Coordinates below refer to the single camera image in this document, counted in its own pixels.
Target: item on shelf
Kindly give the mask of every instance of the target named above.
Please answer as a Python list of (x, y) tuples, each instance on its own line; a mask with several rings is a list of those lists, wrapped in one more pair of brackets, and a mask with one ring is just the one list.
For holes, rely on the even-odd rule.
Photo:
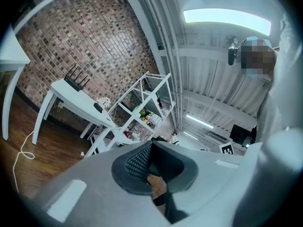
[(167, 108), (162, 108), (161, 111), (162, 111), (163, 115), (166, 117), (166, 116), (167, 116), (167, 113), (168, 113), (168, 111), (169, 111), (169, 109), (167, 109)]
[(75, 65), (72, 69), (70, 69), (70, 70), (68, 71), (68, 73), (67, 73), (67, 74), (65, 75), (65, 77), (64, 77), (64, 81), (66, 81), (73, 89), (75, 89), (77, 92), (79, 92), (79, 91), (82, 90), (82, 89), (84, 88), (84, 86), (88, 83), (89, 79), (86, 81), (86, 83), (84, 83), (83, 86), (81, 86), (81, 83), (85, 80), (85, 78), (86, 78), (87, 76), (86, 76), (80, 83), (77, 83), (77, 82), (76, 82), (78, 76), (80, 76), (80, 74), (82, 73), (82, 71), (80, 71), (80, 73), (78, 74), (78, 76), (76, 76), (75, 79), (72, 79), (72, 78), (71, 78), (71, 76), (74, 74), (74, 72), (76, 71), (76, 69), (78, 68), (78, 66), (77, 66), (77, 68), (72, 72), (72, 74), (71, 74), (70, 76), (68, 76), (68, 74), (69, 74), (75, 67), (76, 67), (76, 65)]
[(140, 118), (144, 118), (145, 119), (146, 117), (151, 116), (151, 114), (152, 114), (151, 111), (142, 109), (140, 111), (140, 115), (141, 115)]
[(143, 116), (145, 115), (145, 110), (142, 109), (142, 110), (139, 112), (139, 114), (141, 115), (140, 117), (143, 117)]
[(128, 139), (132, 139), (131, 138), (131, 134), (128, 131), (124, 131), (123, 134), (128, 138)]
[(140, 134), (132, 133), (131, 138), (132, 138), (132, 140), (140, 141)]
[(163, 108), (163, 106), (162, 106), (162, 103), (161, 103), (160, 98), (158, 98), (158, 99), (157, 99), (157, 102), (158, 102), (158, 104), (159, 104), (160, 109), (162, 109), (162, 108)]
[(141, 119), (143, 120), (144, 123), (149, 124), (151, 119), (152, 119), (152, 114), (151, 112), (149, 112), (150, 114), (148, 114), (145, 118), (141, 117)]
[(96, 100), (96, 102), (103, 108), (108, 108), (111, 104), (110, 99), (108, 97), (101, 97)]

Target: person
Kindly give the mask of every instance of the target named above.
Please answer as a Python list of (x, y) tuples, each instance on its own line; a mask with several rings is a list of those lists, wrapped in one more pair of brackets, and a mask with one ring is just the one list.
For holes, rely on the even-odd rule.
[(178, 141), (177, 141), (177, 133), (176, 132), (173, 132), (172, 133), (172, 137), (170, 138), (170, 140), (168, 141), (168, 143), (170, 143), (170, 144), (175, 144), (175, 143), (177, 143)]
[(257, 112), (256, 142), (264, 142), (270, 135), (287, 126), (284, 123), (285, 120), (282, 120), (276, 103), (277, 99), (271, 95), (271, 92), (291, 68), (302, 63), (301, 39), (297, 36), (286, 14), (282, 22), (283, 31), (279, 47), (272, 48), (271, 43), (266, 39), (249, 37), (242, 41), (237, 50), (230, 50), (230, 65), (241, 65), (242, 74), (253, 79), (264, 77), (271, 81), (269, 91)]

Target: wooden floor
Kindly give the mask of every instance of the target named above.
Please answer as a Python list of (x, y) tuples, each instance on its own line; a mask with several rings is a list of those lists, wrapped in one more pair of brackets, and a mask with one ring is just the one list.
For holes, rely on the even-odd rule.
[[(3, 100), (4, 97), (0, 97), (1, 106)], [(37, 113), (14, 94), (9, 114), (9, 139), (0, 139), (0, 160), (14, 189), (13, 164), (26, 136), (34, 130), (36, 118)], [(15, 167), (19, 192), (29, 198), (33, 198), (41, 186), (80, 161), (81, 152), (86, 153), (90, 148), (87, 140), (48, 121), (41, 124), (36, 146), (31, 141), (32, 136), (23, 151), (33, 152), (35, 159), (29, 160), (20, 154)]]

